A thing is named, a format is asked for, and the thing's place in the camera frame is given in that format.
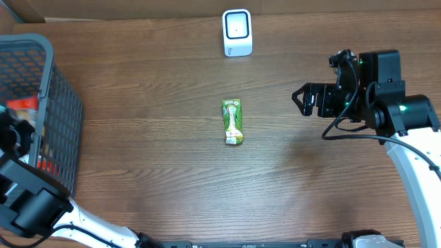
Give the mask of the green snack packet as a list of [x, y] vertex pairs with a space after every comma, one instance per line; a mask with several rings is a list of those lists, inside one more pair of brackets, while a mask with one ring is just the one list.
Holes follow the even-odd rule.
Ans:
[[241, 145], [244, 141], [243, 111], [240, 99], [222, 101], [223, 122], [225, 128], [225, 143]]

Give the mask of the orange pasta packet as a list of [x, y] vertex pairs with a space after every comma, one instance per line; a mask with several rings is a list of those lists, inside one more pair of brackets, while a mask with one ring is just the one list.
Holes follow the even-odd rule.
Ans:
[[[27, 98], [7, 100], [6, 107], [14, 110], [20, 119], [27, 120], [34, 128], [37, 125], [39, 100], [37, 96], [29, 96]], [[21, 162], [29, 163], [29, 152], [18, 158]]]

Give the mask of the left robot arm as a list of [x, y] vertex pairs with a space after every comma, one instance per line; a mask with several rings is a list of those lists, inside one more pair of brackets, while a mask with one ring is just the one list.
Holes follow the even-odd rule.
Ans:
[[113, 225], [82, 209], [57, 180], [21, 161], [33, 142], [34, 127], [15, 111], [1, 112], [1, 227], [23, 237], [50, 236], [89, 247], [144, 247], [161, 244], [142, 232]]

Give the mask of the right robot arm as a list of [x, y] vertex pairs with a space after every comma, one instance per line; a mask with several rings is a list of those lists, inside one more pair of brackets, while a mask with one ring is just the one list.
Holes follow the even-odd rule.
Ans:
[[440, 121], [429, 98], [408, 96], [397, 50], [350, 50], [329, 57], [336, 83], [306, 83], [292, 94], [304, 116], [318, 109], [333, 122], [324, 140], [370, 139], [393, 161], [422, 247], [440, 246]]

